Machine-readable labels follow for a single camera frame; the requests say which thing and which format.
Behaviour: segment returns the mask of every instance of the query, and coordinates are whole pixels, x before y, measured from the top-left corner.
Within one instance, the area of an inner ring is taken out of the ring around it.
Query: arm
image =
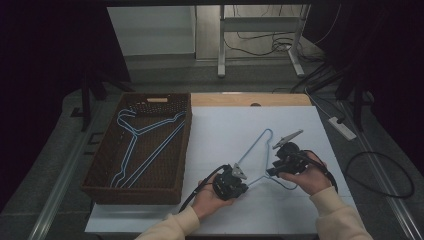
[[[182,212],[169,214],[165,220],[147,229],[136,240],[148,239],[181,239],[200,227],[200,221],[212,215],[218,209],[233,204],[234,199],[223,201],[213,191],[211,183],[213,176],[205,187],[196,195],[192,206],[188,206]]]
[[[316,227],[321,239],[372,239],[358,212],[342,201],[334,187],[326,188],[310,199],[318,210]]]
[[[319,162],[315,154],[307,154],[309,158]],[[318,210],[316,227],[321,239],[372,239],[358,212],[342,201],[330,181],[316,166],[309,164],[298,175],[280,173],[279,176],[298,184],[311,195],[310,199]]]

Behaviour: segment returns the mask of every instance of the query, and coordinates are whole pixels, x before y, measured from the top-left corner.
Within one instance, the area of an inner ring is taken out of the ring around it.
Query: dark background
[[[84,76],[102,81],[93,70],[119,81],[129,75],[105,7],[0,4],[3,209],[54,129],[63,98]]]
[[[85,75],[102,81],[90,75],[93,69],[119,81],[129,81],[129,75],[104,6],[0,4],[3,208],[54,129],[63,98],[81,87]],[[368,1],[343,5],[335,28],[318,44],[336,69],[354,57],[376,7]],[[324,36],[337,9],[338,4],[313,6],[304,36],[311,42]],[[418,1],[391,5],[390,18],[363,61],[363,74],[355,79],[372,92],[374,114],[421,172],[423,10]]]

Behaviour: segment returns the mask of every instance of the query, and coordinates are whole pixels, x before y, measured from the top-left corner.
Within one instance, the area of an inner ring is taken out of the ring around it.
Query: hand
[[[221,200],[215,193],[212,187],[212,182],[215,179],[216,174],[209,179],[208,183],[197,193],[194,198],[193,205],[191,206],[196,212],[197,217],[202,220],[205,217],[212,215],[218,209],[233,204],[235,199],[229,199],[227,201]]]
[[[308,151],[307,156],[321,164],[314,153]],[[306,170],[298,175],[290,173],[279,173],[278,175],[284,180],[296,183],[309,195],[314,195],[321,190],[331,187],[330,180],[313,164],[308,164]]]

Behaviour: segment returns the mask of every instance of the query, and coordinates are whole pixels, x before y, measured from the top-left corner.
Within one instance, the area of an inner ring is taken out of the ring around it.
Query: metal frame
[[[305,5],[300,17],[228,17],[225,18],[225,5],[220,5],[218,77],[225,77],[226,32],[294,32],[293,44],[288,51],[290,60],[298,77],[305,72],[299,63],[297,46],[305,27],[310,5]]]

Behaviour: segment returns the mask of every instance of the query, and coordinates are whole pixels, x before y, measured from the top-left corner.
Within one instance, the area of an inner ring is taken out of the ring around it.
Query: basket handle
[[[147,102],[150,103],[166,103],[168,102],[168,98],[164,97],[164,98],[160,98],[160,97],[149,97],[146,99]]]

